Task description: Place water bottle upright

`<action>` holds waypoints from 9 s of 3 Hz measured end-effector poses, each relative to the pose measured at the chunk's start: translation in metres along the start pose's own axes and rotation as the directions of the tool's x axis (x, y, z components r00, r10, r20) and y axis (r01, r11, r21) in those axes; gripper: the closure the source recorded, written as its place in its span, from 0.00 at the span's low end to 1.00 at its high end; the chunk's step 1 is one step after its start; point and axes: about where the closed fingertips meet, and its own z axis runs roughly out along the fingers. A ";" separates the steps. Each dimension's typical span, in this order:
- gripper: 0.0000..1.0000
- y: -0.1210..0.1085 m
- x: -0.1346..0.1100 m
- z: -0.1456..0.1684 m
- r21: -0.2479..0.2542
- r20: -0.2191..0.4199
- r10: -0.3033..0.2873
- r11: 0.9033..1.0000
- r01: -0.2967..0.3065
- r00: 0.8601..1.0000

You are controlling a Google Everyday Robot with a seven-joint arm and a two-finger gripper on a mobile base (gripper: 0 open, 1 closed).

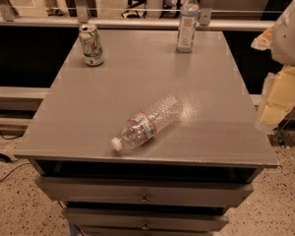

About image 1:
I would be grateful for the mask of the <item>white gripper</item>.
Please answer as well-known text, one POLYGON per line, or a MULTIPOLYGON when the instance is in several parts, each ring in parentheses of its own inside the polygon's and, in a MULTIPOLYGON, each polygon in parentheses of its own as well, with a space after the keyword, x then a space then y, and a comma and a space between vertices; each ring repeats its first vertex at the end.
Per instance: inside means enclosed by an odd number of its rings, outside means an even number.
POLYGON ((258 107, 256 128, 272 131, 295 106, 295 0, 277 19, 274 27, 256 37, 251 47, 271 49, 272 59, 284 66, 277 74, 268 73, 258 107))

